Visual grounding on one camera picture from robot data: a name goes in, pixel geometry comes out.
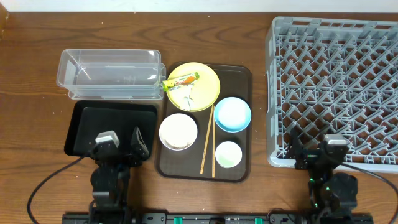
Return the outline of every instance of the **white wall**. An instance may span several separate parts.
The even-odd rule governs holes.
[[[398,0],[0,0],[10,12],[398,12]]]

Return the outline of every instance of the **tray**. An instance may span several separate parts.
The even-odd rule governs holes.
[[[350,141],[345,162],[398,172],[397,32],[397,22],[273,20],[266,39],[271,165],[294,167],[286,152],[295,128],[306,148],[331,130]]]
[[[169,73],[183,63],[176,63]],[[251,72],[242,66],[230,65],[208,65],[218,75],[221,83],[220,95],[215,105],[223,98],[235,96],[243,99],[252,108],[252,75]],[[216,147],[224,141],[234,141],[238,144],[243,153],[241,162],[229,169],[222,168],[215,162],[215,178],[211,178],[212,165],[212,136],[209,135],[208,148],[206,153],[205,167],[203,174],[200,174],[200,166],[205,147],[207,126],[211,108],[203,111],[188,113],[176,108],[167,98],[164,100],[164,118],[174,113],[189,115],[198,125],[198,137],[191,147],[182,151],[173,151],[159,144],[156,159],[156,169],[164,177],[180,179],[210,180],[219,182],[242,182],[250,172],[250,151],[251,151],[251,123],[243,131],[238,133],[227,133],[216,124]]]
[[[150,155],[156,121],[157,110],[152,105],[80,100],[73,109],[65,154],[84,155],[94,146],[97,135],[104,131],[114,131],[118,135],[120,148],[130,147],[132,132],[138,126]]]

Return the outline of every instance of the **blue bowl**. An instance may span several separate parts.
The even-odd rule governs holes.
[[[217,103],[214,117],[222,130],[236,133],[250,124],[251,110],[245,101],[237,97],[228,97]]]

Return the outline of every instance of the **wooden table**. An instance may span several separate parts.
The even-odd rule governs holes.
[[[35,186],[76,159],[63,152],[76,101],[55,79],[61,52],[84,48],[157,49],[166,66],[179,61],[244,65],[253,74],[256,131],[249,178],[242,184],[166,179],[155,171],[153,153],[132,169],[132,204],[197,213],[308,208],[307,171],[267,162],[264,48],[276,16],[398,21],[398,14],[11,13],[0,41],[0,222],[30,223],[26,204]],[[96,167],[84,159],[48,181],[32,205],[39,222],[60,223],[65,211],[87,211]],[[370,212],[376,223],[387,223],[397,205],[393,190],[354,174],[359,180],[355,212]],[[383,176],[398,184],[398,175]]]

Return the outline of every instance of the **lattice basket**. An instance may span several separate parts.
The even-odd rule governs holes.
[[[346,162],[398,172],[398,23],[276,17],[266,71],[271,165],[294,167],[293,128],[307,148],[330,129],[350,141]]]

